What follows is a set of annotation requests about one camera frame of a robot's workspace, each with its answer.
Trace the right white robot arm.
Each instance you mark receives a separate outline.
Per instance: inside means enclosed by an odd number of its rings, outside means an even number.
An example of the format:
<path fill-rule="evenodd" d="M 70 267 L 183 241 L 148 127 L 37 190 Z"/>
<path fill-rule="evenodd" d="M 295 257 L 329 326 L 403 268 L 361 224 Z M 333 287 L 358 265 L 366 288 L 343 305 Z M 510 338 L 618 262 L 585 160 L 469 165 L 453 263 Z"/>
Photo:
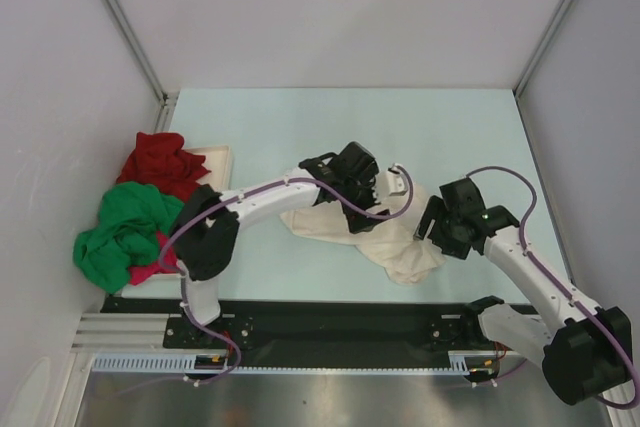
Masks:
<path fill-rule="evenodd" d="M 476 251 L 524 294 L 537 315 L 518 313 L 496 297 L 470 304 L 461 323 L 473 348 L 502 344 L 541 369 L 547 385 L 567 405 L 602 399 L 604 392 L 639 384 L 632 327 L 618 307 L 603 308 L 561 278 L 536 253 L 526 234 L 527 216 L 502 205 L 486 206 L 470 177 L 444 184 L 427 203 L 414 233 L 449 257 Z"/>

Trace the dark red t shirt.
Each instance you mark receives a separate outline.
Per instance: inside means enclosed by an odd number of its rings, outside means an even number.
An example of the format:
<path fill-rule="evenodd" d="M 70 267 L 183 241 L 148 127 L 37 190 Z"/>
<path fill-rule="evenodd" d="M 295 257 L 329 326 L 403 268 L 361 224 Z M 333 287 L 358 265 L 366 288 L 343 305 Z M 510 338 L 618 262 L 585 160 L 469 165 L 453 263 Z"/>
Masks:
<path fill-rule="evenodd" d="M 186 202 L 199 188 L 199 180 L 210 170 L 206 157 L 183 149 L 178 133 L 146 134 L 138 132 L 135 147 L 121 169 L 116 183 L 136 182 L 155 186 L 162 194 Z"/>

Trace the cream white t shirt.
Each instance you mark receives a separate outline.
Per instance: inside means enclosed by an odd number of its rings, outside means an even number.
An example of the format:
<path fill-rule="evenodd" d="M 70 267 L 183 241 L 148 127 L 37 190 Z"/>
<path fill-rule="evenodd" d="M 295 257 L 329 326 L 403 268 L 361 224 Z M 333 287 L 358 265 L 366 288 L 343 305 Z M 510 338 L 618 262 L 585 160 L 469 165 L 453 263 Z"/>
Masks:
<path fill-rule="evenodd" d="M 391 281 L 410 285 L 421 282 L 446 262 L 441 250 L 430 240 L 414 238 L 428 200 L 428 192 L 416 184 L 407 212 L 359 234 L 349 232 L 338 201 L 288 211 L 280 219 L 296 236 L 357 248 L 368 260 L 384 268 Z"/>

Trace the green t shirt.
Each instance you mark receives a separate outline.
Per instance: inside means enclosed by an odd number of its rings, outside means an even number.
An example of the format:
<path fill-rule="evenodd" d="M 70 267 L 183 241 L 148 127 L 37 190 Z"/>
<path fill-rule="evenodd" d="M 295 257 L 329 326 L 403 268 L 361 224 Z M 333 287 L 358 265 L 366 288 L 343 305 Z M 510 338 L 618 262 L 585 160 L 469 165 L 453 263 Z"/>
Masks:
<path fill-rule="evenodd" d="M 157 260 L 157 235 L 169 233 L 183 207 L 152 184 L 115 185 L 102 197 L 96 226 L 76 237 L 74 264 L 106 293 L 118 292 L 131 280 L 130 267 Z"/>

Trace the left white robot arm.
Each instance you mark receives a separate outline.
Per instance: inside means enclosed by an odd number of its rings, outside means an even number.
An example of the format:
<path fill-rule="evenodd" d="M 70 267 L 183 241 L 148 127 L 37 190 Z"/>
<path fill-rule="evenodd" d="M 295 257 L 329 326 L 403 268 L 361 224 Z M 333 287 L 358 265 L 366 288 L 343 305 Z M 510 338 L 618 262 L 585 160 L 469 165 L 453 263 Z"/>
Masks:
<path fill-rule="evenodd" d="M 283 177 L 241 190 L 199 187 L 176 218 L 171 239 L 180 265 L 183 306 L 191 316 L 186 334 L 197 345 L 221 334 L 218 276 L 230 264 L 240 232 L 272 216 L 325 204 L 338 207 L 349 234 L 373 230 L 390 216 L 381 201 L 404 186 L 394 170 L 382 171 L 373 155 L 353 141 L 299 162 Z"/>

